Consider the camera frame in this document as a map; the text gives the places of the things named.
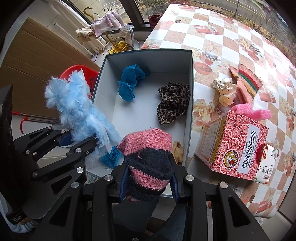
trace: dark red woven pot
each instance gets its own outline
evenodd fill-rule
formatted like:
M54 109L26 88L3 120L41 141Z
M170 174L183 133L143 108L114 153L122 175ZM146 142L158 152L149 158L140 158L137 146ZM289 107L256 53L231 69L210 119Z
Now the dark red woven pot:
M156 15L152 15L152 16L148 17L150 27L154 28L156 26L156 24L158 23L158 21L160 20L160 18L161 18L160 14L156 14Z

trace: car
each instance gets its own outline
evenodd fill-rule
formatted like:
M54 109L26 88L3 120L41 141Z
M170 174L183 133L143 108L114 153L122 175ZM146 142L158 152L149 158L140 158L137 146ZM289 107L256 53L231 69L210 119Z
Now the car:
M268 5L268 4L266 4L266 5L262 5L262 8L264 9L264 10L266 10L267 12L272 12L272 10L271 10L271 8L270 8L270 6Z
M281 17L281 15L279 15L278 12L277 12L276 14L277 14L278 18L281 20L281 22L282 22L286 27L288 27L288 24L287 24L287 23L285 22L285 20Z

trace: pink sponge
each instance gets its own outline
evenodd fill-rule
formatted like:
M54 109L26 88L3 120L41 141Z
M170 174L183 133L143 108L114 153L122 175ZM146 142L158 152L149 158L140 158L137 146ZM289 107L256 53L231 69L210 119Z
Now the pink sponge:
M270 110L255 110L252 114L248 115L249 118L255 121L262 121L271 118Z
M230 110L235 111L240 115L248 116L253 113L251 104L236 104Z

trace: table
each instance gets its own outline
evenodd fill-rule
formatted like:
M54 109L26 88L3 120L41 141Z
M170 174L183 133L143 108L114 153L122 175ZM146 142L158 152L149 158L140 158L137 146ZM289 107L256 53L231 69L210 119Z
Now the table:
M194 112L189 155L185 167L204 182L226 181L254 216L270 218L282 203L295 172L296 74L295 67L270 41L248 26L207 9L170 4L144 42L146 48L192 50L194 58ZM205 51L218 57L211 65L202 61ZM242 63L261 77L263 86L254 99L254 110L271 110L272 118L261 121L269 128L267 140L279 149L269 184L260 184L211 171L194 155L202 125L229 107L219 104L214 79L230 77L230 66Z

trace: cartoon logo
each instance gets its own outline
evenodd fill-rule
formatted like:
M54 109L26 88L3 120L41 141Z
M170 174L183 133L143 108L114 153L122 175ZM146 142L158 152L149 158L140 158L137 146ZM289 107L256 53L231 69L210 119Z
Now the cartoon logo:
M239 156L235 151L229 151L224 157L224 165L227 168L233 168L238 162Z

